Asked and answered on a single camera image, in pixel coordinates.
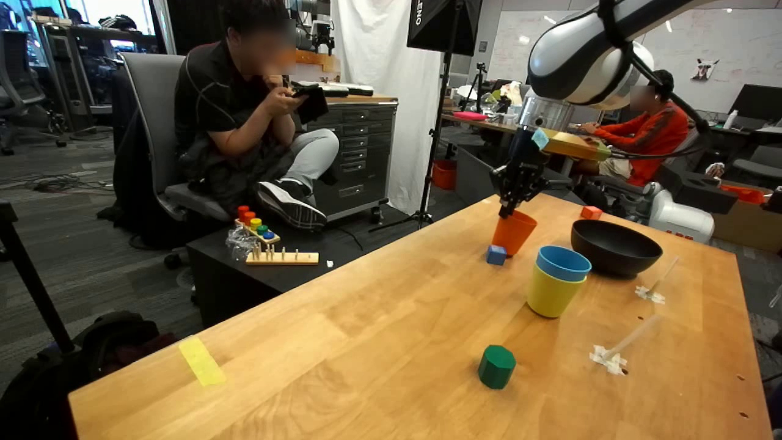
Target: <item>sneaker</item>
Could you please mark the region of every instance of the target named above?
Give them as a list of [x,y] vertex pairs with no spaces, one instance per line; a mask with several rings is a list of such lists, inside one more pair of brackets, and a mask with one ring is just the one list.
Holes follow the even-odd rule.
[[313,186],[304,179],[279,179],[276,186],[288,190],[294,197],[309,197],[313,196]]
[[319,231],[326,226],[326,215],[315,206],[294,197],[271,180],[259,180],[257,196],[261,206],[279,213],[282,220],[296,230]]

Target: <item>hand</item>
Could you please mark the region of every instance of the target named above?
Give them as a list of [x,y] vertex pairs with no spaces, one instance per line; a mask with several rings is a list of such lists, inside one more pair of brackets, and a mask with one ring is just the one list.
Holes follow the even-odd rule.
[[584,130],[586,135],[595,135],[595,131],[600,130],[600,125],[586,122],[586,125],[582,125],[582,130]]
[[271,116],[279,116],[296,113],[302,102],[304,98],[294,98],[291,88],[271,88],[261,104],[271,113]]

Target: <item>blue cup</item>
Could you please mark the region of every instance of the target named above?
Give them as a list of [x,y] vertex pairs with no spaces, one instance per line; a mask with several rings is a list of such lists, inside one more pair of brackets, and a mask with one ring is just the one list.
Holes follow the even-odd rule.
[[562,280],[582,280],[593,270],[593,261],[584,254],[556,245],[541,246],[535,263]]

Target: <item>red object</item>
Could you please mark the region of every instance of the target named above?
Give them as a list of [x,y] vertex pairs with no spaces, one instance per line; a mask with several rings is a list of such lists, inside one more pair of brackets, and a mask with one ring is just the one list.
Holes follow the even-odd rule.
[[749,187],[749,186],[732,186],[732,182],[722,182],[718,186],[727,192],[734,192],[738,199],[751,203],[751,206],[762,206],[766,203],[766,192],[758,187]]
[[457,187],[457,160],[435,160],[434,186],[439,186],[444,190],[455,190]]
[[538,226],[535,218],[513,210],[512,218],[500,218],[494,230],[494,242],[506,248],[509,256],[519,254],[520,245]]
[[241,220],[250,225],[250,220],[254,220],[254,213],[253,210],[242,210]]
[[455,120],[461,122],[486,122],[484,113],[455,113]]
[[584,218],[584,220],[600,220],[602,215],[604,215],[604,210],[597,207],[597,206],[584,206],[584,207],[582,207],[582,218]]
[[[667,155],[687,140],[687,131],[687,113],[681,104],[667,102],[665,108],[643,113],[628,122],[602,125],[595,135],[627,152]],[[662,159],[632,159],[632,163],[628,180],[634,186],[646,186],[659,175]]]

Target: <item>black bowl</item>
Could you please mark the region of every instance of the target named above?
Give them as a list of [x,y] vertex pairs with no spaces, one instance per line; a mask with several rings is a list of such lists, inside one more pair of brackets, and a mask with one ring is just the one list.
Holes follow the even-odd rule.
[[656,240],[602,220],[578,220],[571,245],[593,261],[595,270],[621,278],[639,276],[662,256]]

